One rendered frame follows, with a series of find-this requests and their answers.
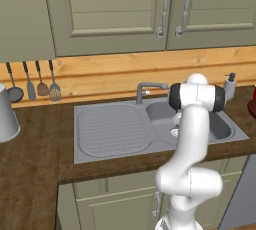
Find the olive plain wall cupboard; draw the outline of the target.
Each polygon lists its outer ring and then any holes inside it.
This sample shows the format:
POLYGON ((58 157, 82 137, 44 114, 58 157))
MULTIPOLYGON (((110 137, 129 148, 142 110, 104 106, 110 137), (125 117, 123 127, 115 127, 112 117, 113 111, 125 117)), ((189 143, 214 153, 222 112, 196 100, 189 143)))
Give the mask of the olive plain wall cupboard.
POLYGON ((0 0, 0 62, 54 57, 46 0, 0 0))

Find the dark grey hanging ladle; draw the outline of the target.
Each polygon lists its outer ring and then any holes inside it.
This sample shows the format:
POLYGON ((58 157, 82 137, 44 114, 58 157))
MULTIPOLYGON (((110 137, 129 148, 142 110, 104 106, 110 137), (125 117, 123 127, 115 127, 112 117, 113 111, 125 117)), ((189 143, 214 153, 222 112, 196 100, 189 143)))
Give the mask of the dark grey hanging ladle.
POLYGON ((7 89, 9 100, 11 103, 18 103, 22 100, 24 92, 20 87, 15 86, 14 78, 12 75, 12 69, 9 62, 6 63, 6 67, 12 81, 12 87, 7 89))

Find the grey soap dispenser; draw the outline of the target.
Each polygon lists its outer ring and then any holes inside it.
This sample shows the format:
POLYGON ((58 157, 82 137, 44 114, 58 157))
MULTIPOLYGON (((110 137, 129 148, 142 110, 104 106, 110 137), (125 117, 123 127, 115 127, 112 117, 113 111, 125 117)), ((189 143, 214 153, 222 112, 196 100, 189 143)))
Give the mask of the grey soap dispenser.
POLYGON ((227 74, 227 79, 225 80, 223 85, 228 101, 232 100, 235 95, 235 89, 236 89, 235 77, 236 77, 236 74, 234 72, 227 74))

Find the dark red round object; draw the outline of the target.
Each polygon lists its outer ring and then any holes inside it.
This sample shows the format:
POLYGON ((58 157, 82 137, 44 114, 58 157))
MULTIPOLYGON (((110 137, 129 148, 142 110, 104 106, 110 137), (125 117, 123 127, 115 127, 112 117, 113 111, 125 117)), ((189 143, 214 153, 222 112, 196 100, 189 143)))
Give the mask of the dark red round object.
POLYGON ((249 113, 256 119, 256 86, 254 88, 253 98, 247 103, 249 113))

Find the grey sink tap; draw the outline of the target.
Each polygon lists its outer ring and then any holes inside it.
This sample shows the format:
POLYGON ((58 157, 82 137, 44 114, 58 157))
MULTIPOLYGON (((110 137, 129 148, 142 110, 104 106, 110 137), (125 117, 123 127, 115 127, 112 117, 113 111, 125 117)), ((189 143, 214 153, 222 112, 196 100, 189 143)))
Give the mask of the grey sink tap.
POLYGON ((151 87, 158 87, 162 90, 168 89, 168 84, 166 83, 157 83, 157 82, 140 82, 137 86, 137 97, 136 97, 136 104, 141 105, 142 104, 142 96, 143 95, 149 95, 150 94, 150 88, 151 87))

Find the grey steel sink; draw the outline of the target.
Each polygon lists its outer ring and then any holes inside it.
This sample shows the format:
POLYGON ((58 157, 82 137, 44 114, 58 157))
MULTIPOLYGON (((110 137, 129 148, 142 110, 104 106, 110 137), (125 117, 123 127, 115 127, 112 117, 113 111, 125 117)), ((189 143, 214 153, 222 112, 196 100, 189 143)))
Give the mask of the grey steel sink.
POLYGON ((176 148, 176 111, 165 97, 74 108, 74 162, 109 160, 176 148))

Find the olive base cupboard door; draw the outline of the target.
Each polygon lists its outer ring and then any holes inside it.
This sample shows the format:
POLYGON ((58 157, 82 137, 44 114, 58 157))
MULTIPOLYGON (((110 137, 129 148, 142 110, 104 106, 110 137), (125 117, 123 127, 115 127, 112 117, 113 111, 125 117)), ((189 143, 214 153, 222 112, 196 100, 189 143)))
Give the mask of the olive base cupboard door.
POLYGON ((77 200, 82 230, 154 230, 154 186, 77 200))
POLYGON ((223 190, 221 194, 197 207, 195 219, 203 229, 217 228, 219 226, 240 175, 240 172, 222 175, 223 190))

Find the grey metal jug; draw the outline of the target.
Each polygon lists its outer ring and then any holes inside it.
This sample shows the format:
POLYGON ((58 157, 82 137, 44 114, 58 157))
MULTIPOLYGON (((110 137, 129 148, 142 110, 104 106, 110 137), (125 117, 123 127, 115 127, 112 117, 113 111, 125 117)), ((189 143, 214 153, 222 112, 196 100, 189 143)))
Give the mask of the grey metal jug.
POLYGON ((6 87, 0 82, 0 143, 16 138, 21 131, 16 113, 12 109, 6 87))

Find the brown hanging spoon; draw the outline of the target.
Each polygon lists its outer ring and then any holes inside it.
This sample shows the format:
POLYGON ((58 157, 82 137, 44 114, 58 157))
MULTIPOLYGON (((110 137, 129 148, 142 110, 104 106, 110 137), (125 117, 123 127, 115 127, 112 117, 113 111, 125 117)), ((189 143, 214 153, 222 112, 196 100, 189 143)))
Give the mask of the brown hanging spoon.
MULTIPOLYGON (((39 61, 36 60, 35 64, 36 64, 36 69, 37 69, 38 75, 40 76, 41 70, 40 70, 39 61)), ((48 96, 49 95, 49 88, 42 80, 40 81, 40 83, 37 86, 37 93, 39 96, 48 96)))

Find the grey slotted hanging spatula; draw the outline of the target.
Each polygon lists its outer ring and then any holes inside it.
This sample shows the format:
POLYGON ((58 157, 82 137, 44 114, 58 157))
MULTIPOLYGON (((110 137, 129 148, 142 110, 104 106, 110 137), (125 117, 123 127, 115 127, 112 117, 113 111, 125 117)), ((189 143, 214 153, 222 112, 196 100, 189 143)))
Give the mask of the grey slotted hanging spatula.
POLYGON ((49 60, 49 68, 52 76, 52 84, 50 85, 50 100, 56 102, 61 99, 61 89, 60 86, 55 82, 54 68, 51 60, 49 60))

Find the olive wall cupboard door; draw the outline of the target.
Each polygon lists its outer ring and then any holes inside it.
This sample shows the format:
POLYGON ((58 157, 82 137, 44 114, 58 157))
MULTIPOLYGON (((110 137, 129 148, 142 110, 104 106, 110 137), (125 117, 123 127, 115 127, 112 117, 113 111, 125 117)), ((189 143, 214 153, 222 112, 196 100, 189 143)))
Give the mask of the olive wall cupboard door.
POLYGON ((56 54, 61 57, 166 48, 170 0, 164 35, 164 0, 47 0, 56 54))
POLYGON ((185 31, 185 0, 171 0, 167 48, 192 49, 256 45, 256 0, 189 0, 185 31))

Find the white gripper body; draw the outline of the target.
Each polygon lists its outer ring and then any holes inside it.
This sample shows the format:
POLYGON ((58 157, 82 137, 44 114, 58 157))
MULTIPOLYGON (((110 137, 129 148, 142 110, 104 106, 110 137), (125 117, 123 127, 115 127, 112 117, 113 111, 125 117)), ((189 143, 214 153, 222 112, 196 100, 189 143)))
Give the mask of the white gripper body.
POLYGON ((173 117, 173 124, 175 128, 179 128, 180 126, 180 121, 181 121, 182 113, 176 113, 173 117))

